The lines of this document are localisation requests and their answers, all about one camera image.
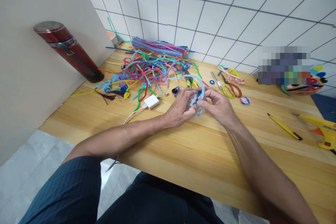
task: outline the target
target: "thermos lid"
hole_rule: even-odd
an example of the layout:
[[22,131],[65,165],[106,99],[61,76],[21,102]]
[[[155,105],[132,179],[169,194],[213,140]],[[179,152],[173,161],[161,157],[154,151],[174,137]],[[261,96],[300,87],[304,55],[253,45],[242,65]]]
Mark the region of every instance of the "thermos lid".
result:
[[34,31],[48,43],[64,42],[72,37],[68,29],[56,21],[38,23],[34,26]]

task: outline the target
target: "yellow glue gun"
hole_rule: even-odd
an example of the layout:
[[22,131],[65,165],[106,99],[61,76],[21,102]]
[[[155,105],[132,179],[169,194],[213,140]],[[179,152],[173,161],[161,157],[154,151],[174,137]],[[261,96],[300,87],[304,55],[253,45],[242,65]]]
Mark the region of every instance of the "yellow glue gun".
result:
[[292,114],[317,127],[310,130],[310,132],[324,136],[323,142],[318,143],[321,148],[328,150],[336,149],[336,123],[309,115]]

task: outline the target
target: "wooden table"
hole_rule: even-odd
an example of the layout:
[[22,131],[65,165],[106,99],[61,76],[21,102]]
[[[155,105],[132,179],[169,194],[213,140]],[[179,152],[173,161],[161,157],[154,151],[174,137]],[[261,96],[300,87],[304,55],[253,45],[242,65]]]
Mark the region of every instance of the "wooden table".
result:
[[[121,63],[126,56],[121,50],[114,52],[108,61]],[[216,66],[197,62],[203,80],[213,79],[210,71],[218,73]],[[120,65],[104,63],[102,69],[119,72]],[[197,75],[196,69],[190,73]],[[309,132],[305,123],[291,112],[322,117],[310,97],[291,97],[276,85],[258,85],[252,75],[239,73],[245,79],[239,85],[243,96],[251,98],[244,106],[238,98],[231,99],[233,108],[252,135],[275,163],[294,181],[308,201],[320,223],[336,222],[336,158],[316,144],[317,135]],[[111,74],[105,73],[105,80]],[[171,80],[170,93],[154,110],[136,113],[130,121],[145,120],[161,115],[174,101],[171,89],[186,88],[183,79]],[[85,81],[74,93],[92,90],[96,84]],[[131,97],[140,85],[131,89]],[[103,98],[91,93],[67,99],[53,113],[40,130],[77,144],[107,128],[121,125],[136,108],[137,101],[116,98],[106,106]],[[303,137],[295,140],[272,121],[267,113]],[[256,196],[244,178],[239,161],[226,130],[208,113],[192,118],[179,128],[162,131],[133,146],[120,155],[122,163],[209,196],[225,204],[252,214],[264,216]]]

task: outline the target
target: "gray floor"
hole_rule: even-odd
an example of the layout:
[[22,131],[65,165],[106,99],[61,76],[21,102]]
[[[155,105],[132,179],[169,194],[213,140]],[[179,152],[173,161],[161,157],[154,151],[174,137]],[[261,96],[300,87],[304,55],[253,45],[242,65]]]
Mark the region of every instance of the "gray floor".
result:
[[[0,167],[0,223],[16,224],[25,214],[39,189],[73,149],[73,145],[42,131],[36,131]],[[102,185],[98,218],[133,182],[139,170],[116,164],[105,173],[112,160],[101,163]],[[225,223],[268,223],[239,209],[213,201],[217,215]]]

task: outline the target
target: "white wall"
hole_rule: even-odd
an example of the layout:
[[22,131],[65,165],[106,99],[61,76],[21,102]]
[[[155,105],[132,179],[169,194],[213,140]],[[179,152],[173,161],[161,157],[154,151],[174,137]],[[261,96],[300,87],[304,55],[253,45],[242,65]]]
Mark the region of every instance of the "white wall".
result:
[[33,31],[63,23],[100,65],[112,51],[90,0],[0,0],[0,165],[85,80]]
[[190,58],[252,73],[258,46],[309,46],[336,98],[336,0],[91,0],[104,27],[129,40],[164,40]]

